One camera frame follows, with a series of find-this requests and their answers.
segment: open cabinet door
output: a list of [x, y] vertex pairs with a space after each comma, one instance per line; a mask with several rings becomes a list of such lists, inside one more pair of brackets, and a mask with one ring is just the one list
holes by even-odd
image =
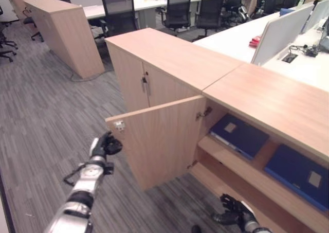
[[[170, 102], [106, 119], [123, 144], [132, 172], [142, 189], [167, 182], [187, 172], [193, 163], [204, 96]], [[116, 123], [123, 122], [123, 129]]]

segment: wooden countertop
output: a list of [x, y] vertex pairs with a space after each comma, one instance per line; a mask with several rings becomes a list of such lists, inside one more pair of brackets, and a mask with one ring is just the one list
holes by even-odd
[[48, 13], [56, 13], [68, 9], [79, 9], [82, 7], [60, 0], [24, 0], [30, 6], [36, 7]]
[[243, 64], [151, 28], [105, 40], [200, 91]]
[[245, 64], [204, 95], [329, 162], [329, 93]]

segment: blue binder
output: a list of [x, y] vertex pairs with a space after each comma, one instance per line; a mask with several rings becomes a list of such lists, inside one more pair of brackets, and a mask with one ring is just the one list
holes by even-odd
[[226, 145], [252, 159], [268, 139], [264, 132], [244, 121], [226, 114], [210, 130], [210, 134]]
[[280, 145], [265, 171], [322, 211], [329, 209], [329, 170]]

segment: wooden shelf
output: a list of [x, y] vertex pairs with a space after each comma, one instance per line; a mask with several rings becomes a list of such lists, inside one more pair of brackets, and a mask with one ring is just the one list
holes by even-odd
[[244, 160], [240, 154], [235, 154], [228, 146], [210, 136], [205, 136], [198, 146], [313, 231], [328, 232], [329, 219], [324, 213], [269, 177], [265, 172], [253, 167], [251, 162]]
[[268, 218], [263, 213], [261, 213], [261, 211], [259, 211], [255, 205], [247, 201], [242, 195], [240, 195], [233, 188], [228, 186], [224, 181], [218, 178], [215, 174], [213, 174], [201, 163], [196, 164], [192, 168], [190, 173], [218, 197], [221, 196], [223, 193], [227, 193], [233, 196], [234, 198], [236, 198], [237, 200], [246, 202], [252, 208], [253, 212], [257, 217], [257, 220], [259, 220], [259, 223], [261, 223], [263, 226], [270, 228], [275, 233], [277, 232], [288, 233], [284, 231], [278, 224], [276, 224], [270, 218]]

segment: red object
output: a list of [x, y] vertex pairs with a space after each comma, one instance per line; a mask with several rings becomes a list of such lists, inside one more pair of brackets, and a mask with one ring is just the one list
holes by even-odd
[[261, 36], [256, 36], [252, 38], [252, 40], [249, 42], [249, 46], [257, 47], [260, 40], [261, 40]]

